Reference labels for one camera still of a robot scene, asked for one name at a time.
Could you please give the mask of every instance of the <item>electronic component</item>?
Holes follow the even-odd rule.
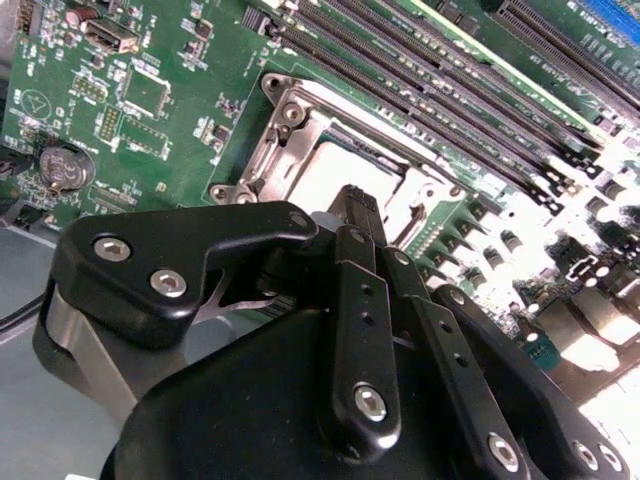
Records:
[[[38,167],[42,182],[57,194],[80,190],[93,181],[96,173],[91,157],[72,145],[45,147]]]
[[[592,58],[526,2],[498,0],[490,4],[488,11],[496,22],[542,58],[566,72],[575,82],[589,88],[636,125],[639,124],[637,114],[640,100],[634,87],[625,85],[620,76],[610,72],[598,59]]]
[[[471,283],[471,286],[474,288],[476,295],[482,296],[487,293],[487,289],[489,288],[489,281],[479,269],[473,268],[469,270],[467,273],[465,273],[465,277],[467,280],[469,280],[469,283]]]
[[[214,138],[221,143],[226,143],[227,140],[229,140],[230,134],[231,131],[224,125],[216,125],[216,127],[213,129]]]
[[[598,279],[609,274],[609,267],[594,254],[584,248],[573,237],[566,237],[560,241],[560,247],[553,252],[558,269],[565,274],[570,282],[581,281],[587,287],[594,287]]]
[[[611,199],[611,201],[620,204],[621,206],[633,205],[638,201],[637,195],[640,195],[640,192],[629,190],[613,180],[605,185],[603,193]]]
[[[500,238],[504,242],[504,246],[511,252],[511,255],[517,256],[524,251],[524,244],[515,233],[505,230],[500,234]]]
[[[562,300],[554,300],[536,318],[560,355],[578,367],[610,372],[620,365],[616,351],[585,332]]]
[[[605,340],[624,345],[640,333],[640,326],[623,315],[602,293],[583,289],[571,297],[573,304]]]
[[[618,223],[605,223],[598,229],[598,234],[604,243],[627,261],[631,263],[640,261],[640,239]]]
[[[84,22],[94,20],[98,18],[98,16],[98,11],[95,8],[86,5],[78,5],[67,10],[64,14],[64,19],[69,27],[79,29]]]
[[[609,222],[616,218],[618,209],[609,205],[599,197],[593,197],[586,205],[587,210],[599,222]]]
[[[509,265],[504,261],[502,255],[493,248],[488,248],[483,252],[484,258],[489,263],[493,271],[501,276],[505,276],[509,270]]]
[[[614,265],[611,275],[606,276],[602,283],[611,293],[628,304],[632,311],[640,312],[640,276],[627,265]]]
[[[194,31],[196,36],[206,42],[209,40],[209,37],[213,33],[213,25],[207,22],[206,20],[200,19],[196,22],[196,26],[194,27]]]
[[[130,53],[138,49],[138,36],[108,18],[89,20],[82,24],[82,31],[89,43],[107,55]]]
[[[167,82],[133,68],[125,80],[122,98],[126,105],[157,118],[169,101],[170,92],[171,86]]]

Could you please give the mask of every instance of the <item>silver metal part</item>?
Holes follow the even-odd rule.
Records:
[[[615,453],[613,453],[609,447],[607,447],[606,445],[603,445],[602,443],[598,444],[598,448],[600,449],[600,452],[604,456],[604,459],[607,462],[609,462],[611,467],[613,467],[613,469],[616,472],[621,472],[622,471],[622,462],[620,461],[618,456]]]
[[[323,185],[314,178],[307,182],[316,187],[313,191],[298,191],[314,165],[323,162],[321,150],[326,145],[339,148],[334,148],[334,155],[329,156],[334,159],[337,156],[343,165],[363,152],[359,161],[377,168],[378,176],[386,178],[383,189],[388,190],[388,198],[384,203],[378,198],[378,203],[386,214],[387,238],[398,248],[406,248],[415,239],[426,225],[429,212],[440,202],[464,198],[462,183],[435,163],[437,156],[432,151],[381,117],[309,80],[270,73],[263,77],[261,86],[275,107],[273,115],[238,184],[210,187],[209,194],[216,203],[275,200],[296,203],[296,199],[302,198],[312,205],[322,204],[310,199],[328,195],[332,188],[339,190],[345,184],[356,183],[351,177],[343,179],[346,170],[337,167],[329,175],[324,171],[317,173],[317,178],[329,177],[322,180]],[[372,180],[366,172],[356,177],[365,186],[371,182],[380,186],[380,179]],[[327,182],[331,188],[327,186],[326,191],[319,188]],[[307,213],[313,211],[326,211],[326,207]]]
[[[396,252],[394,256],[402,265],[409,265],[409,258],[404,253]]]
[[[136,348],[71,307],[57,287],[45,325],[51,339],[75,360],[93,400],[118,427],[151,387],[186,367],[182,346],[159,351]]]
[[[100,258],[110,262],[123,262],[131,256],[129,245],[114,237],[99,239],[93,244],[93,250]]]
[[[598,334],[616,345],[624,345],[638,333],[640,326],[618,310],[598,290],[583,289],[571,297]]]
[[[178,272],[173,270],[158,270],[149,279],[151,288],[160,295],[169,298],[178,298],[187,291],[187,282]]]
[[[497,433],[490,433],[487,439],[491,454],[500,462],[505,470],[515,473],[520,468],[518,455],[513,447]]]
[[[372,422],[381,422],[387,416],[387,405],[373,388],[367,386],[356,388],[354,399],[358,409]]]
[[[453,298],[453,300],[457,304],[464,305],[464,297],[460,295],[460,292],[457,292],[456,290],[451,290],[451,298]]]
[[[573,448],[578,454],[578,458],[582,460],[587,467],[596,472],[598,470],[598,459],[593,454],[591,450],[589,450],[585,445],[578,442],[577,440],[573,442]]]
[[[554,300],[536,319],[560,355],[580,368],[613,371],[620,365],[616,351],[585,332],[563,300]]]

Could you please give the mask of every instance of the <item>black metal bracket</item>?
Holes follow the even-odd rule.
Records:
[[[296,311],[306,313],[274,322],[291,322],[298,332],[318,335],[318,346],[306,341],[304,348],[292,349],[301,357],[290,361],[310,361],[318,349],[322,361],[313,374],[313,395],[304,382],[305,400],[313,398],[314,405],[301,415],[316,418],[324,438],[318,448],[328,445],[334,459],[397,464],[397,459],[385,459],[402,443],[400,405],[406,409],[412,403],[399,394],[392,331],[406,330],[421,372],[409,391],[420,390],[422,398],[427,392],[436,407],[421,415],[429,417],[429,428],[443,440],[424,455],[446,459],[451,478],[629,478],[613,445],[468,297],[453,287],[429,297],[411,259],[387,246],[373,197],[345,187],[331,212],[344,222],[335,233],[319,229],[285,202],[77,221],[62,236],[54,259],[34,341],[41,362],[49,362],[45,366],[54,374],[65,368],[63,357],[67,366],[76,365],[72,373],[58,376],[107,407],[117,403],[114,415],[120,422],[150,398],[155,406],[147,413],[162,412],[156,426],[165,428],[169,407],[164,399],[181,412],[190,402],[206,406],[207,385],[217,382],[212,372],[222,367],[227,375],[234,362],[252,364],[246,359],[253,358],[254,340],[247,339],[227,347],[229,353],[219,357],[225,366],[212,357],[181,372],[180,343],[198,313],[255,308],[286,293],[298,299]],[[313,326],[305,325],[304,317]],[[256,341],[262,338],[260,330],[252,337]],[[275,343],[262,345],[261,355],[287,350],[278,333],[285,331],[266,329],[265,338]],[[282,381],[266,368],[260,385],[277,391]],[[299,383],[287,381],[290,395],[297,394]],[[192,387],[199,393],[184,393]],[[250,398],[242,394],[249,388],[242,382],[229,388],[235,389],[233,395]],[[406,395],[407,386],[403,389]],[[295,399],[289,400],[292,405]],[[229,415],[236,411],[236,405],[226,403],[219,408]],[[127,421],[137,427],[125,427],[123,449],[164,438],[140,430],[139,411]],[[416,412],[411,410],[408,418],[417,418]],[[196,422],[184,434],[198,436],[210,427]],[[217,448],[211,446],[207,455],[215,457]],[[116,471],[125,468],[119,465],[132,465],[118,462],[129,455],[117,449]],[[130,478],[122,475],[118,478]],[[154,473],[149,478],[175,477]]]

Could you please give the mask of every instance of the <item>silver screw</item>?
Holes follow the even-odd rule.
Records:
[[[240,195],[238,195],[238,199],[236,200],[236,202],[241,205],[245,203],[253,203],[253,197],[248,193],[241,193]]]
[[[489,438],[489,450],[493,456],[500,462],[505,470],[514,473],[520,468],[520,462],[518,461],[518,455],[516,455],[513,447],[497,433],[491,432]]]
[[[358,242],[358,243],[364,243],[364,237],[362,236],[362,234],[357,231],[355,228],[351,229],[351,236],[353,237],[353,239]]]
[[[298,124],[304,120],[304,110],[297,103],[288,103],[282,108],[282,115],[291,123]]]
[[[151,275],[151,288],[160,295],[178,298],[187,291],[187,282],[182,275],[173,270],[158,270]]]
[[[620,461],[618,456],[615,453],[613,453],[613,450],[611,450],[606,445],[603,445],[602,443],[598,444],[598,448],[602,452],[602,455],[604,455],[604,459],[611,464],[613,469],[616,472],[621,472],[622,471],[622,462]]]
[[[129,245],[114,237],[105,237],[93,244],[93,251],[110,262],[122,262],[131,256]]]
[[[404,253],[396,252],[394,253],[394,256],[396,257],[396,260],[398,260],[402,265],[409,265],[409,257],[407,257]]]
[[[381,422],[387,416],[387,406],[380,394],[373,388],[358,387],[354,395],[358,410],[372,422]]]
[[[307,226],[307,220],[299,212],[291,212],[291,220],[293,220],[294,223],[297,223],[301,227]]]
[[[451,298],[459,305],[464,305],[464,297],[457,290],[451,290]]]
[[[578,457],[580,457],[580,460],[587,464],[587,467],[589,467],[594,472],[598,470],[598,459],[591,450],[589,450],[585,445],[581,444],[577,440],[573,442],[573,448],[578,454]]]

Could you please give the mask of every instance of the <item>screw hole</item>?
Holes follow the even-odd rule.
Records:
[[[469,366],[469,362],[467,362],[464,359],[464,357],[459,353],[454,353],[453,358],[456,359],[457,364],[460,365],[462,368],[467,368]]]
[[[280,80],[278,80],[277,78],[272,78],[271,80],[269,80],[269,83],[267,83],[267,87],[272,92],[275,92],[279,86],[280,86]]]
[[[453,329],[444,322],[440,322],[440,328],[443,329],[447,333],[453,333]]]
[[[375,323],[373,321],[373,317],[369,315],[367,312],[364,312],[362,314],[362,320],[364,320],[364,323],[366,323],[367,325],[373,325]]]

